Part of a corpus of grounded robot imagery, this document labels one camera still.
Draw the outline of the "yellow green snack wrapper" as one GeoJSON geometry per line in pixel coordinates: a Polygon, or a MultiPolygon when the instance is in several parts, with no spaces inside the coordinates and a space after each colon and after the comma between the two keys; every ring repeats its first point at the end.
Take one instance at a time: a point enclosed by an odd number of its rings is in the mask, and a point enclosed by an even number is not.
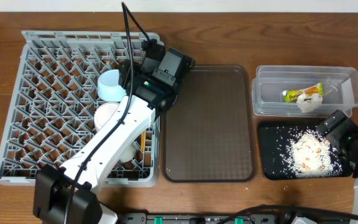
{"type": "Polygon", "coordinates": [[[294,102],[298,99],[298,97],[302,94],[305,94],[306,96],[312,96],[313,94],[317,94],[318,96],[324,96],[323,93],[323,84],[317,83],[313,86],[310,86],[308,88],[299,89],[299,90],[285,90],[283,93],[283,100],[286,103],[294,102]]]}

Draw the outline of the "white paper tissue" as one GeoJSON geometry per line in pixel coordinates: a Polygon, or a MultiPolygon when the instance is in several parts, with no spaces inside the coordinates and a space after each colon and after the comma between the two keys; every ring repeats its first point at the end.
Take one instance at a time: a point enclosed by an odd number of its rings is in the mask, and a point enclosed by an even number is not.
{"type": "Polygon", "coordinates": [[[302,93],[296,104],[301,109],[302,113],[309,113],[318,108],[323,101],[323,97],[319,93],[313,93],[312,95],[307,95],[306,93],[302,93]]]}

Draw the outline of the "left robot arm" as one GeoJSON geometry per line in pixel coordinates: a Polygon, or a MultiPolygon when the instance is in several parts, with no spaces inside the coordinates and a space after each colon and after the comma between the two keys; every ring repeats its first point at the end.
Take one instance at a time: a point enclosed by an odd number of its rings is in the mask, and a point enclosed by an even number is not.
{"type": "Polygon", "coordinates": [[[44,166],[36,176],[33,214],[43,223],[117,223],[118,215],[98,194],[127,146],[177,101],[195,60],[154,40],[142,43],[142,63],[119,64],[118,84],[126,91],[102,128],[59,168],[44,166]]]}

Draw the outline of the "pile of rice and nuts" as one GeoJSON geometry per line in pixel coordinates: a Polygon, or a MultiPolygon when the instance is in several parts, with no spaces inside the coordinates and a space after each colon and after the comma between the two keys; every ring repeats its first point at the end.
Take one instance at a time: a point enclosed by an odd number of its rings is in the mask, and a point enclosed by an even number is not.
{"type": "Polygon", "coordinates": [[[286,177],[338,177],[343,173],[338,150],[313,127],[284,127],[276,143],[283,166],[280,173],[286,177]]]}

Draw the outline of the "cream white cup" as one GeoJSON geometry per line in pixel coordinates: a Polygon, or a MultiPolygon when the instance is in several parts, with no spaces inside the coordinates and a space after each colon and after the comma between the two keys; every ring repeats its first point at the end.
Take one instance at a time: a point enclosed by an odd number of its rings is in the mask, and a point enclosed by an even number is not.
{"type": "Polygon", "coordinates": [[[119,160],[123,163],[129,162],[136,155],[136,152],[137,152],[137,148],[133,144],[130,144],[123,150],[119,160]]]}

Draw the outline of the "light blue bowl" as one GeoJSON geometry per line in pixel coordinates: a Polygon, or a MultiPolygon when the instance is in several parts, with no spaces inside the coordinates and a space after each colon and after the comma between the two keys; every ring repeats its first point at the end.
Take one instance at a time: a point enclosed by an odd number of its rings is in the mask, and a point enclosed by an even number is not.
{"type": "Polygon", "coordinates": [[[119,70],[108,70],[98,78],[98,96],[108,102],[120,102],[126,91],[119,84],[119,70]]]}

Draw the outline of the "white paper bowl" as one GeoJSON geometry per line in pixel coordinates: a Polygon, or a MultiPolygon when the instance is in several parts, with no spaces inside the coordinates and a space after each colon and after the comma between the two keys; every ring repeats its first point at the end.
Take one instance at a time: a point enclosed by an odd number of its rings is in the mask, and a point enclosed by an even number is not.
{"type": "Polygon", "coordinates": [[[107,102],[98,107],[94,114],[94,125],[98,132],[114,114],[119,107],[119,103],[107,102]]]}

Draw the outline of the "wooden chopstick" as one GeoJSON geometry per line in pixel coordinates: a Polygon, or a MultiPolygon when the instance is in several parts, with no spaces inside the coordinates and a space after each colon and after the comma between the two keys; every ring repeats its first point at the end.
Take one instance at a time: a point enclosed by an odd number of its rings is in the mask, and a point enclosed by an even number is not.
{"type": "Polygon", "coordinates": [[[144,153],[144,152],[145,152],[145,144],[146,144],[147,131],[143,131],[140,136],[141,136],[141,139],[140,139],[140,151],[141,151],[142,153],[144,153]]]}

